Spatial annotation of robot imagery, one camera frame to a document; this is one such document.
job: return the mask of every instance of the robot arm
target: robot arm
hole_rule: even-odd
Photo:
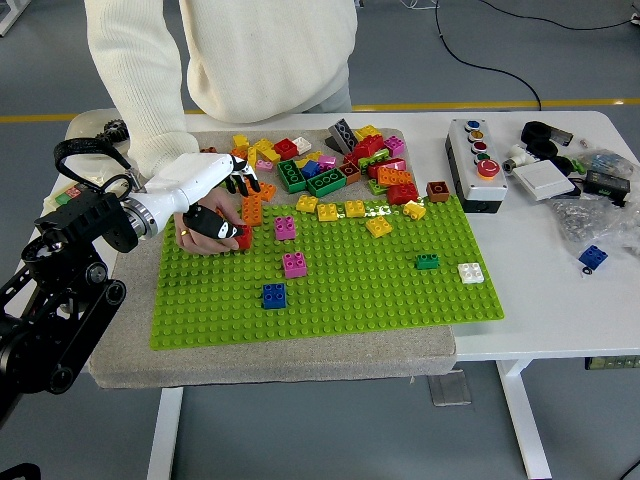
[[[65,165],[79,153],[101,153],[120,163],[125,173],[98,186]],[[235,227],[196,204],[229,178],[247,194],[244,178],[260,190],[247,162],[231,155],[186,154],[163,169],[145,187],[111,145],[99,139],[74,139],[54,150],[56,167],[88,187],[58,210],[36,220],[40,236],[22,252],[25,266],[0,288],[0,428],[23,393],[60,394],[71,387],[126,296],[119,280],[93,246],[103,237],[127,253],[138,238],[160,233],[174,213],[185,213],[189,228],[209,236],[239,234]],[[128,187],[119,196],[108,191],[117,181]],[[20,317],[6,306],[30,282],[34,293]]]

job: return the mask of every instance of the white sweater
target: white sweater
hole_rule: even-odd
[[[182,153],[186,132],[178,48],[163,0],[85,0],[91,55],[131,135],[129,156],[150,178]],[[348,79],[352,0],[180,0],[187,86],[208,115],[248,123],[302,111]]]

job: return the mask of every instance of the table leg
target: table leg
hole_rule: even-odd
[[[31,0],[7,0],[9,12],[0,21],[0,37],[4,37],[11,25],[18,19],[20,14],[27,8]]]
[[[171,479],[183,390],[183,387],[162,389],[147,480]]]
[[[529,362],[530,360],[498,360],[496,365],[527,477],[548,479],[551,478],[551,471],[520,376],[520,372],[529,365]]]

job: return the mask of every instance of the green baseplate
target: green baseplate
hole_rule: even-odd
[[[245,252],[193,256],[167,226],[151,329],[151,349],[231,345],[397,328],[498,320],[502,306],[457,197],[422,201],[419,221],[386,201],[366,201],[367,217],[320,222],[295,206],[266,206]],[[393,231],[373,238],[364,223],[386,215]],[[275,217],[295,219],[295,240],[275,240]],[[286,279],[285,253],[304,253],[308,275]],[[436,253],[440,266],[415,267]],[[479,263],[485,281],[463,284],[460,263]],[[262,286],[286,285],[287,308],[262,307]]]

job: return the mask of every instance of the gray floor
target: gray floor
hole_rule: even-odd
[[[175,3],[165,2],[166,17],[184,51]],[[635,99],[579,108],[607,114],[640,157],[640,27],[575,32],[478,1],[441,3],[441,28],[458,55],[521,76],[543,100]],[[494,3],[581,27],[633,13],[618,0]],[[370,0],[359,19],[350,62],[356,105],[533,100],[510,77],[455,62],[433,10]],[[0,39],[0,121],[111,106],[84,28],[81,2],[32,1]],[[185,108],[196,108],[186,95]],[[13,273],[56,177],[51,152],[67,124],[0,123],[2,278]],[[495,366],[463,367],[473,395],[467,407],[433,407],[424,378],[188,389],[174,478],[526,478]],[[585,371],[581,359],[535,361],[525,370],[554,478],[616,479],[640,457],[638,375]],[[30,461],[44,479],[144,478],[158,401],[159,391],[102,391],[89,376],[60,397],[25,397],[0,432],[0,469]],[[627,478],[640,479],[640,471]]]

